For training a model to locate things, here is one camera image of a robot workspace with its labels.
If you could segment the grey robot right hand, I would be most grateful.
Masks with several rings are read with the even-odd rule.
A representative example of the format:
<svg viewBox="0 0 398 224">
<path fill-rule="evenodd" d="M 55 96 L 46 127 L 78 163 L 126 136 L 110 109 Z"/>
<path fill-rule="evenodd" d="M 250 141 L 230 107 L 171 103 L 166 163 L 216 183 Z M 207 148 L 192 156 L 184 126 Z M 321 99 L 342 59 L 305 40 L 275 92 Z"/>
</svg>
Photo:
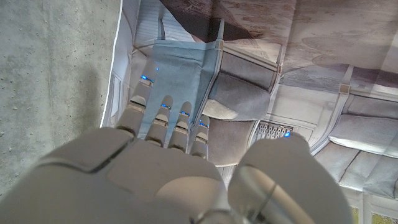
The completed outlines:
<svg viewBox="0 0 398 224">
<path fill-rule="evenodd" d="M 229 184 L 208 160 L 203 116 L 188 146 L 191 104 L 166 140 L 166 96 L 137 137 L 159 69 L 148 61 L 120 120 L 48 153 L 1 200 L 2 223 L 352 223 L 347 200 L 299 134 L 256 141 Z"/>
</svg>

